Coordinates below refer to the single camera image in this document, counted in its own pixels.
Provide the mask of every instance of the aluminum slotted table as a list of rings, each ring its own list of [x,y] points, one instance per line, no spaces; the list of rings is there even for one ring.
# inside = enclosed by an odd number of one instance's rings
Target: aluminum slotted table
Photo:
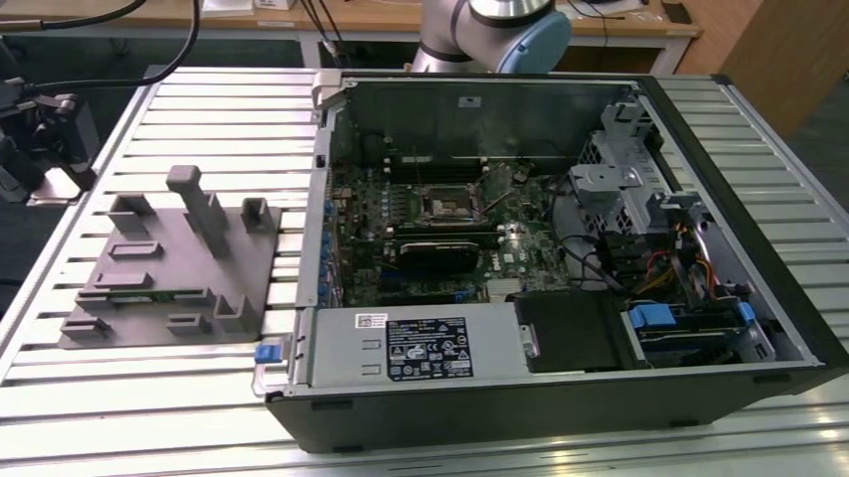
[[[301,452],[251,391],[255,344],[64,351],[64,317],[110,231],[116,193],[153,207],[173,164],[197,165],[224,206],[284,208],[264,336],[292,330],[316,126],[315,71],[184,68],[140,89],[0,323],[0,476],[849,474],[849,377],[712,425],[401,449]],[[849,344],[849,220],[732,86],[663,88],[835,334]],[[670,158],[680,184],[691,180]]]

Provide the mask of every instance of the barcode label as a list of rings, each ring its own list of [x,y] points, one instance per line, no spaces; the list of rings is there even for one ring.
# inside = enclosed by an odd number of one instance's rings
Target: barcode label
[[[356,313],[353,317],[355,328],[385,328],[385,313]]]

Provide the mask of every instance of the circuit board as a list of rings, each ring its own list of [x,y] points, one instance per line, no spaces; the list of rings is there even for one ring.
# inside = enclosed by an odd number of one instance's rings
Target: circuit board
[[[554,178],[517,161],[481,166],[473,182],[415,172],[403,181],[388,168],[332,169],[340,305],[485,303],[567,288],[544,219]]]

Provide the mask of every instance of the blue latch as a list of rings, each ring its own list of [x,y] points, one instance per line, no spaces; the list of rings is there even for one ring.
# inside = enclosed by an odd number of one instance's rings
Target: blue latch
[[[652,305],[636,305],[627,312],[634,329],[644,326],[675,326],[675,315],[668,305],[660,303]]]
[[[271,365],[283,362],[283,345],[259,345],[253,352],[253,363]]]
[[[740,313],[740,317],[744,319],[744,323],[747,325],[754,323],[754,310],[751,309],[751,305],[743,301],[738,303],[738,312]]]

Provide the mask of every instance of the power supply label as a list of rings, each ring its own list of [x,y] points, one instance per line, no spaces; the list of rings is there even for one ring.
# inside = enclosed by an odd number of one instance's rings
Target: power supply label
[[[387,321],[385,354],[392,381],[475,375],[465,318]]]

